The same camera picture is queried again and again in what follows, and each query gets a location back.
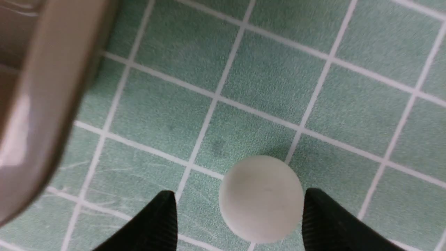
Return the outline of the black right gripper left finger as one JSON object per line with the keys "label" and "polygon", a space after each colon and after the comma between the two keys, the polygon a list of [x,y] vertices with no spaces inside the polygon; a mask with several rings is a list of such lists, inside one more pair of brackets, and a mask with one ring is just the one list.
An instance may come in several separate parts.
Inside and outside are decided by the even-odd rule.
{"label": "black right gripper left finger", "polygon": [[159,192],[135,217],[95,251],[177,250],[177,204],[174,192]]}

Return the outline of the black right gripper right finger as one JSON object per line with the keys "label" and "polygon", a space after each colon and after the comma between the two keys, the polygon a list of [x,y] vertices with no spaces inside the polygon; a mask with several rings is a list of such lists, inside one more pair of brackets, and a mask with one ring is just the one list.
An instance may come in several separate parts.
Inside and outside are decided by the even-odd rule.
{"label": "black right gripper right finger", "polygon": [[302,239],[306,251],[402,251],[319,188],[305,192]]}

